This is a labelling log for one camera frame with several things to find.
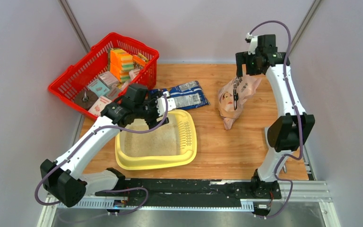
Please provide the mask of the black bag clip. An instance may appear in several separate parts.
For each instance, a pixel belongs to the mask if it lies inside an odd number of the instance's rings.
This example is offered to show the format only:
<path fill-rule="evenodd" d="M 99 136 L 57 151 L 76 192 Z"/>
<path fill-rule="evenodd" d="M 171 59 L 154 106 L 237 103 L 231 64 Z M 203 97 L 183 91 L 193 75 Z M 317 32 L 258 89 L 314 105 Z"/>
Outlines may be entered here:
<path fill-rule="evenodd" d="M 234 110 L 237 110 L 238 100 L 239 100 L 239 95 L 238 95 L 238 92 L 237 92 L 237 86 L 233 85 L 233 106 L 234 106 Z"/>

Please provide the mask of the pink cat litter bag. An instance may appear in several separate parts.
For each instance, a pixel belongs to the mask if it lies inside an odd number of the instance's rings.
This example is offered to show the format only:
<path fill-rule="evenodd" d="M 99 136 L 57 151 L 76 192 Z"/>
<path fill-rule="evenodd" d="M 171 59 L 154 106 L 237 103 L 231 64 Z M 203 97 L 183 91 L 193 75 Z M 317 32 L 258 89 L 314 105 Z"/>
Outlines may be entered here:
<path fill-rule="evenodd" d="M 256 94 L 261 79 L 252 76 L 236 76 L 218 91 L 218 110 L 226 130 L 243 112 L 243 106 Z"/>

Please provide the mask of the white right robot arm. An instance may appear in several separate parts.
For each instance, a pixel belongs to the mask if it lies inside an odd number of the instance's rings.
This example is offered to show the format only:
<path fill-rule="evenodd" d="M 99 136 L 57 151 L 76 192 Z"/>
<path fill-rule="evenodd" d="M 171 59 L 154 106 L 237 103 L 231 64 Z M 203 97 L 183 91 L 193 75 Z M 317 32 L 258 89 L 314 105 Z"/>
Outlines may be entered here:
<path fill-rule="evenodd" d="M 245 41 L 249 49 L 236 53 L 236 77 L 264 74 L 275 96 L 278 118 L 265 129 L 268 152 L 261 166 L 255 170 L 250 192 L 255 198 L 269 198 L 279 188 L 278 175 L 288 157 L 303 157 L 303 145 L 314 124 L 315 117 L 306 113 L 291 81 L 291 67 L 287 52 L 279 52 L 275 35 L 252 35 Z"/>

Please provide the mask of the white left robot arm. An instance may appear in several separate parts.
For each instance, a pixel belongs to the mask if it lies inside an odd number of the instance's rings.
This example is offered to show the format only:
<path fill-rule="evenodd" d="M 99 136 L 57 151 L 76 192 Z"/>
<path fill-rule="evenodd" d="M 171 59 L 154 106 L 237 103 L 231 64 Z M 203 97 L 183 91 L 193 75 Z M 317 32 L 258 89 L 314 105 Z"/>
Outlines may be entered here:
<path fill-rule="evenodd" d="M 35 190 L 35 199 L 41 205 L 49 205 L 38 198 L 41 187 L 68 208 L 96 192 L 122 195 L 126 184 L 115 169 L 85 175 L 86 166 L 120 132 L 150 133 L 168 123 L 167 115 L 175 108 L 176 102 L 169 92 L 150 94 L 142 84 L 129 85 L 123 95 L 104 107 L 93 126 L 68 151 L 54 161 L 42 162 L 42 179 Z"/>

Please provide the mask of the grey pink small box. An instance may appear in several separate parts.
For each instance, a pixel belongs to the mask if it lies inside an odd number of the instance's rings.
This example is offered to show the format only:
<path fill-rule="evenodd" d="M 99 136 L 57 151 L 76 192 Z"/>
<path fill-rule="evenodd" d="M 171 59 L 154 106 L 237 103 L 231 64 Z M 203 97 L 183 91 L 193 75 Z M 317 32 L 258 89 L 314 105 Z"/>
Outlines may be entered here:
<path fill-rule="evenodd" d="M 116 87 L 120 83 L 110 71 L 100 74 L 98 78 L 109 88 Z"/>

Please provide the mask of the teal small box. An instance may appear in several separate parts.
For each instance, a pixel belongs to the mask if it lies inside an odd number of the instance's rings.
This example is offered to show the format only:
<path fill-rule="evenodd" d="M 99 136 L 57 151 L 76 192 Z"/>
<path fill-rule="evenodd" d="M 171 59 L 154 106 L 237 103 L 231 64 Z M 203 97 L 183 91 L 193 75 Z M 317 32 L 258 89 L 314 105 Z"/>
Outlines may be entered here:
<path fill-rule="evenodd" d="M 93 80 L 87 85 L 87 88 L 98 97 L 105 96 L 110 91 L 110 89 L 100 79 Z"/>

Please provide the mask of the blue chips bag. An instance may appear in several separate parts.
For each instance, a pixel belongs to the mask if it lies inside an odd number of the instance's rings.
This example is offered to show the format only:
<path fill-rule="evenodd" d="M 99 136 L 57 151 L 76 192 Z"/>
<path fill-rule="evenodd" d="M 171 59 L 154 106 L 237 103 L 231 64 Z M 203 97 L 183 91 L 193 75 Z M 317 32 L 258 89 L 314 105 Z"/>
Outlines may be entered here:
<path fill-rule="evenodd" d="M 149 92 L 153 94 L 157 91 L 169 92 L 169 97 L 175 100 L 177 109 L 190 110 L 210 105 L 209 100 L 204 95 L 203 89 L 197 80 L 170 88 L 151 89 Z"/>

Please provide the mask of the orange yellow sponge pack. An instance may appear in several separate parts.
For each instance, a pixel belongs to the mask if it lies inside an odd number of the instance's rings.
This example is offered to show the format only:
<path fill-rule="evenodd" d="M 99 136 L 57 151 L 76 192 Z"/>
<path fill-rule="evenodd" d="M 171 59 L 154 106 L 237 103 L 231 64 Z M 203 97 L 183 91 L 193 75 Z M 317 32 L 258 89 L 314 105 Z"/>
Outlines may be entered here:
<path fill-rule="evenodd" d="M 129 72 L 134 69 L 133 56 L 121 48 L 109 51 L 109 71 L 123 83 L 130 79 Z"/>

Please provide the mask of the brown round disc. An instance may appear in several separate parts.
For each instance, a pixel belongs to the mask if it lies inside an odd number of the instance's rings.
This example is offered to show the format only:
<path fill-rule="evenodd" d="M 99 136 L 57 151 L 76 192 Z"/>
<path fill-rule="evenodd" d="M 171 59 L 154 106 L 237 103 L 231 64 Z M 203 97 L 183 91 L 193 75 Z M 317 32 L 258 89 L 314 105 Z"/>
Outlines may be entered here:
<path fill-rule="evenodd" d="M 98 100 L 98 96 L 90 90 L 80 91 L 74 98 L 74 103 L 84 110 L 89 110 Z"/>

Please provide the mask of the red plastic basket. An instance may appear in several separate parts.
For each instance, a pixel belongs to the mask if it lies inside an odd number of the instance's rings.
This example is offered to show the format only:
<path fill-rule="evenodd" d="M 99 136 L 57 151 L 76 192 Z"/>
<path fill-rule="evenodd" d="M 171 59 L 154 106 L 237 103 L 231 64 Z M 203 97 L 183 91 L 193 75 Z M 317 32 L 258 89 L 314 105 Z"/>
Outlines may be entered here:
<path fill-rule="evenodd" d="M 70 65 L 49 86 L 48 91 L 57 96 L 72 109 L 80 112 L 86 118 L 95 121 L 96 116 L 76 105 L 74 98 L 87 89 L 88 84 L 97 79 L 98 75 L 108 70 L 108 52 L 111 48 L 121 48 L 130 54 L 141 53 L 149 59 L 142 71 L 131 83 L 143 84 L 148 89 L 156 85 L 157 60 L 159 52 L 133 38 L 118 33 L 109 33 L 76 64 Z"/>

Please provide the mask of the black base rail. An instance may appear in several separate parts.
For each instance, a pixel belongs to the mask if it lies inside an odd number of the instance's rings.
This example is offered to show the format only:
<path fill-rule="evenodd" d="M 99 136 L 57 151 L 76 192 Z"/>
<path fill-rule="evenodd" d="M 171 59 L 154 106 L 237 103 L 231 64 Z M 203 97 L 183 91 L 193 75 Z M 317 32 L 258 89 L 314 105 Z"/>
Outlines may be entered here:
<path fill-rule="evenodd" d="M 202 179 L 121 180 L 114 193 L 96 192 L 96 196 L 119 196 L 128 206 L 137 206 L 147 198 L 145 206 L 158 207 L 238 207 L 241 199 L 280 199 L 277 183 L 234 182 Z"/>

